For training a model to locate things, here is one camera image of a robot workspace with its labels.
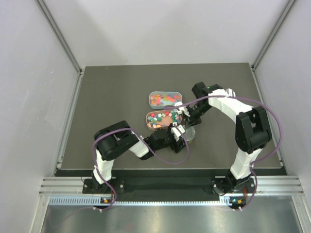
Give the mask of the white round jar lid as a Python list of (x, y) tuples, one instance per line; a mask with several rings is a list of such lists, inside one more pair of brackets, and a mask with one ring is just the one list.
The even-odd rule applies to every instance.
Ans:
[(196, 136), (195, 128), (191, 126), (185, 129), (184, 136), (187, 141), (192, 141)]

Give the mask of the pink oval candy box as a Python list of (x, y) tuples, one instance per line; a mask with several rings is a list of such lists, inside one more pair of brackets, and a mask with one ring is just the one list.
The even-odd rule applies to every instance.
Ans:
[(179, 125), (181, 122), (182, 116), (174, 110), (152, 111), (146, 115), (146, 125), (151, 131), (167, 129), (171, 124)]

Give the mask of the clear round glass jar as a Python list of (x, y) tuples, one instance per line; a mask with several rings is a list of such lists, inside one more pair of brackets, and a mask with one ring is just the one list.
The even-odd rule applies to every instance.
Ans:
[(184, 134), (187, 142), (191, 142), (195, 138), (195, 135), (195, 131), (186, 131)]

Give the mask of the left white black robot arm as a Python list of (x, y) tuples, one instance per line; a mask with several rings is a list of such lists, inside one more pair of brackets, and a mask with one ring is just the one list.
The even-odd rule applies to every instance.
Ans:
[(109, 188), (113, 190), (110, 180), (114, 161), (127, 151), (141, 160), (148, 160), (156, 156), (156, 151), (164, 148), (170, 148), (175, 153), (183, 148), (189, 150), (185, 133), (182, 125), (172, 123), (167, 129), (158, 128), (144, 138), (125, 120), (98, 131), (94, 135), (91, 148), (94, 161), (92, 181), (95, 190), (102, 193)]

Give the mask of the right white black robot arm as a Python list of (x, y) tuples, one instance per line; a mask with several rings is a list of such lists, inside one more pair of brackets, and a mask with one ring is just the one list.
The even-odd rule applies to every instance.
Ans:
[(198, 102), (186, 108), (189, 112), (185, 119), (188, 128), (200, 124), (201, 116), (212, 107), (235, 123), (236, 158), (225, 179), (215, 181), (213, 189), (219, 195), (238, 192), (249, 180), (253, 162), (272, 138), (267, 112), (261, 106), (252, 107), (236, 100), (217, 84), (207, 87), (200, 82), (194, 85), (192, 92)]

